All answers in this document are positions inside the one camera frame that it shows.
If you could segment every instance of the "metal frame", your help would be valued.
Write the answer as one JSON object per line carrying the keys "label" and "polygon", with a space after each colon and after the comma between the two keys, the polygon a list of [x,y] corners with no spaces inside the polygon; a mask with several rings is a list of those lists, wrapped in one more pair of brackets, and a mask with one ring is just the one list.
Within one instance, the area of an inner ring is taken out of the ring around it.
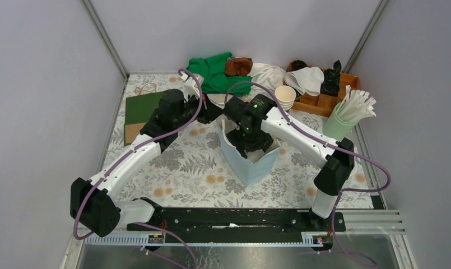
{"label": "metal frame", "polygon": [[380,16],[384,12],[385,8],[387,7],[390,1],[391,0],[380,0],[379,4],[377,5],[377,8],[374,11],[374,14],[372,14],[369,23],[367,24],[364,32],[362,33],[359,42],[357,42],[356,48],[352,52],[351,57],[349,58],[349,61],[346,64],[346,67],[343,69],[344,73],[350,73],[351,69],[354,67],[354,64],[356,64],[359,54],[362,51],[362,48],[364,47],[365,43],[367,42],[370,33],[372,33],[372,30],[374,30],[377,21],[379,21]]}
{"label": "metal frame", "polygon": [[[347,231],[337,233],[338,235],[363,234],[363,235],[382,235],[385,234],[392,242],[392,247],[400,268],[417,268],[415,259],[408,245],[405,229],[397,210],[338,210],[343,213]],[[88,232],[87,229],[80,229],[80,233]],[[108,242],[101,238],[92,238],[90,240],[78,241],[71,238],[66,255],[59,269],[74,269],[80,261],[83,246],[86,244],[98,243],[102,245],[141,245],[141,238],[149,234],[160,234],[155,231],[125,231],[116,229],[109,236]],[[303,233],[303,239],[318,233]],[[201,246],[216,246],[215,244],[200,244]],[[223,247],[242,246],[242,244],[229,244]],[[247,244],[247,247],[300,247],[299,244]]]}
{"label": "metal frame", "polygon": [[127,84],[128,84],[128,79],[124,80],[121,94],[118,96],[118,99],[117,99],[115,114],[114,114],[113,118],[111,119],[110,128],[108,129],[108,134],[109,134],[108,139],[105,141],[105,145],[103,146],[103,151],[101,152],[100,162],[98,163],[98,167],[96,169],[97,173],[102,170],[103,165],[105,163],[106,151],[108,150],[108,146],[110,145],[111,136],[113,134],[113,129],[115,128],[115,124],[118,119],[118,112],[120,111],[120,108],[121,108],[123,95],[124,95],[124,91],[125,91]]}
{"label": "metal frame", "polygon": [[101,38],[101,41],[106,47],[106,50],[110,54],[111,58],[113,59],[113,62],[118,68],[118,71],[123,76],[123,79],[128,79],[128,70],[123,64],[123,61],[121,60],[120,56],[118,55],[117,50],[115,49],[115,46],[111,42],[110,37],[108,36],[108,33],[105,30],[105,27],[101,23],[100,18],[98,17],[98,14],[96,13],[95,8],[93,7],[93,4],[90,2],[90,0],[80,0],[83,7],[85,8],[85,11],[87,12],[88,16],[90,17],[93,26],[95,27],[96,31],[98,32],[98,35]]}
{"label": "metal frame", "polygon": [[[362,128],[360,123],[358,123],[354,128],[354,133],[356,138],[354,140],[356,142],[358,150],[360,151],[360,154],[374,159],[372,158],[372,153],[370,152],[369,143],[367,142],[367,138],[365,137],[364,129]],[[369,189],[377,189],[385,184],[385,182],[382,182],[382,179],[380,178],[376,168],[372,164],[363,161],[362,167],[364,167],[365,178],[368,181]],[[384,193],[378,192],[378,194],[380,196],[384,209],[387,209],[388,205]]]}

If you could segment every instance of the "white wall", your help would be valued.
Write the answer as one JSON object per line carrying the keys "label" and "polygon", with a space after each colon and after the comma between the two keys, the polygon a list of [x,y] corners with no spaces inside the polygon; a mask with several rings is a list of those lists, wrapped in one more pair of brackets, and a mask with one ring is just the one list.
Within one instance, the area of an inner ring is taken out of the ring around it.
{"label": "white wall", "polygon": [[286,67],[347,63],[379,0],[93,0],[130,72],[231,51]]}
{"label": "white wall", "polygon": [[451,1],[392,1],[352,72],[377,99],[364,129],[419,268],[451,268]]}
{"label": "white wall", "polygon": [[80,1],[0,1],[0,268],[58,268],[121,91]]}

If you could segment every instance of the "green cloth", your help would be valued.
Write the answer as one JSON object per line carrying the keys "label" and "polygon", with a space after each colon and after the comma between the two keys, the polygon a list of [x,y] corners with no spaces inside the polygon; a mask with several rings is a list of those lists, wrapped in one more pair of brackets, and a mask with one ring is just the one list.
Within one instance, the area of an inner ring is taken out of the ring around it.
{"label": "green cloth", "polygon": [[[212,56],[206,59],[193,58],[189,60],[189,66],[187,70],[192,73],[198,73],[204,77],[202,82],[202,92],[221,92],[227,93],[227,90],[234,86],[236,83],[243,81],[252,81],[252,77],[227,77],[225,76],[225,64],[227,59],[231,57],[230,52],[222,53],[216,56]],[[240,85],[231,92],[233,95],[247,95],[250,93],[251,85]]]}

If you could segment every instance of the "wooden box compartment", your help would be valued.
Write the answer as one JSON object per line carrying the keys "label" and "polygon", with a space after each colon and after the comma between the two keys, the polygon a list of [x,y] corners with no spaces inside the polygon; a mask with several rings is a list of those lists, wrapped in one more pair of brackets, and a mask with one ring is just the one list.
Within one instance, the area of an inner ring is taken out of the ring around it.
{"label": "wooden box compartment", "polygon": [[311,96],[305,93],[300,97],[299,102],[295,102],[293,104],[293,107],[291,109],[329,117],[334,107],[342,102],[342,99],[344,99],[344,97],[346,96],[347,85],[351,85],[351,90],[359,89],[359,77],[341,72],[341,79],[339,81],[340,89],[337,97],[329,96],[326,94]]}

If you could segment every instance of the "white towel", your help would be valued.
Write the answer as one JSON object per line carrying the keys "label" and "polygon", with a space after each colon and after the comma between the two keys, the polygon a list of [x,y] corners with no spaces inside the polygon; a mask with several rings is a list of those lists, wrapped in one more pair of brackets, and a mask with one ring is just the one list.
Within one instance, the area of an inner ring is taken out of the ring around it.
{"label": "white towel", "polygon": [[286,73],[285,82],[300,94],[307,93],[311,96],[318,96],[321,84],[324,82],[324,73],[319,67],[305,67]]}
{"label": "white towel", "polygon": [[274,92],[276,88],[283,85],[285,74],[286,71],[281,67],[266,63],[253,63],[248,76],[252,77],[252,82],[261,84]]}

